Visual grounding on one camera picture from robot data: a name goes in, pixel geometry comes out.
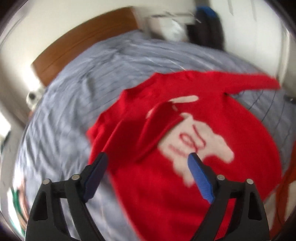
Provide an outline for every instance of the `silver screw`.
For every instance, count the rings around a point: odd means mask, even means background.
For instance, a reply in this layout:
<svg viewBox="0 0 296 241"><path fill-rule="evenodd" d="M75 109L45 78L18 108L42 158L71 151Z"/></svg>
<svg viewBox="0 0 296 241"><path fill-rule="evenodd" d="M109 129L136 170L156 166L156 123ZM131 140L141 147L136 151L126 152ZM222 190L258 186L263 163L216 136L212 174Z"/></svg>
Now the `silver screw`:
<svg viewBox="0 0 296 241"><path fill-rule="evenodd" d="M50 180L49 179L44 179L42 184L46 185L46 184L49 184Z"/></svg>
<svg viewBox="0 0 296 241"><path fill-rule="evenodd" d="M225 176L223 176L223 175L218 175L218 176L217 176L217 179L220 180L220 181L223 181L223 180L225 180Z"/></svg>
<svg viewBox="0 0 296 241"><path fill-rule="evenodd" d="M252 179L247 179L247 183L252 185L252 184L254 184L254 181Z"/></svg>
<svg viewBox="0 0 296 241"><path fill-rule="evenodd" d="M76 181L80 178L80 175L79 174L74 174L72 177L72 180Z"/></svg>

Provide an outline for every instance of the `mattress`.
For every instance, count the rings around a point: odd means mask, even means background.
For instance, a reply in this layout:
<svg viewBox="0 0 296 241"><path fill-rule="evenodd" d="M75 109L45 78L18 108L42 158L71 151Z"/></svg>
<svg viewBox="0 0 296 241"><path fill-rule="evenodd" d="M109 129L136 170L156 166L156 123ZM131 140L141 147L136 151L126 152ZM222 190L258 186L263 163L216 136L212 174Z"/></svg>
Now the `mattress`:
<svg viewBox="0 0 296 241"><path fill-rule="evenodd" d="M87 164L91 146L85 135L99 114L120 92L148 79L154 72L181 70L255 73L251 64L225 52L181 42L146 39L140 31L96 43L69 63L47 88L26 127L15 164L14 182L26 182L31 207L45 178L66 180ZM283 172L296 138L296 106L284 101L284 90L244 91L233 97L249 109L272 135ZM105 175L87 204L106 240L136 241ZM70 234L78 238L69 207L62 202Z"/></svg>

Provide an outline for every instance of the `red sweater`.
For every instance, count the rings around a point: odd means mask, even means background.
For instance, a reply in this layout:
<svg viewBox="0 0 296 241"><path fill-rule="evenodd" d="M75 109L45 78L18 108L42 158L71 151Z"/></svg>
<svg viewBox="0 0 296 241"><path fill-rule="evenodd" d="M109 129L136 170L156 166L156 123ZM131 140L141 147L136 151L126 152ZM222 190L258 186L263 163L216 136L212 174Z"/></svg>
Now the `red sweater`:
<svg viewBox="0 0 296 241"><path fill-rule="evenodd" d="M141 239L187 241L200 225L209 204L187 166L191 152L229 180L253 179L261 198L268 196L281 179L277 148L261 122L228 94L278 88L264 75L156 73L124 90L99 116L87 133L89 162L107 153L115 192Z"/></svg>

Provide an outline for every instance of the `wooden headboard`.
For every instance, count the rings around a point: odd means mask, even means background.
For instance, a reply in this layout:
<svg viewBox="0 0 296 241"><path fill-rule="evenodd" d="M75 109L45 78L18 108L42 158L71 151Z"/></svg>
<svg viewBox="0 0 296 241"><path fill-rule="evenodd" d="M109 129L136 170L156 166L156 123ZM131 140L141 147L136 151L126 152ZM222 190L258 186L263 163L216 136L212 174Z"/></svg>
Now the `wooden headboard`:
<svg viewBox="0 0 296 241"><path fill-rule="evenodd" d="M48 86L58 73L93 44L138 29L133 7L120 8L92 18L71 29L32 63L37 76Z"/></svg>

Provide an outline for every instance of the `wrinkled sheet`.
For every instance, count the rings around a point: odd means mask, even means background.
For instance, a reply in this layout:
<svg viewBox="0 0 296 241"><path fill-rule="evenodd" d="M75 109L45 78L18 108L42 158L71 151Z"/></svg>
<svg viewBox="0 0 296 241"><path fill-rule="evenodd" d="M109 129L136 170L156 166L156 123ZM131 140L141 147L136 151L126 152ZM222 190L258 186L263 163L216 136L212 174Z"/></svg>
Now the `wrinkled sheet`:
<svg viewBox="0 0 296 241"><path fill-rule="evenodd" d="M91 150L85 133L122 90L136 86L154 72L190 69L258 72L251 64L225 52L188 43L147 40L139 31L96 43L69 63L47 88L19 148L14 179L25 177L29 206L43 179L65 180L83 170ZM285 102L284 94L284 90L278 90L244 91L234 95L273 136L283 171L289 165L296 137L292 122L296 106ZM69 207L66 202L62 206L69 231L78 238ZM107 175L87 207L107 241L138 240Z"/></svg>

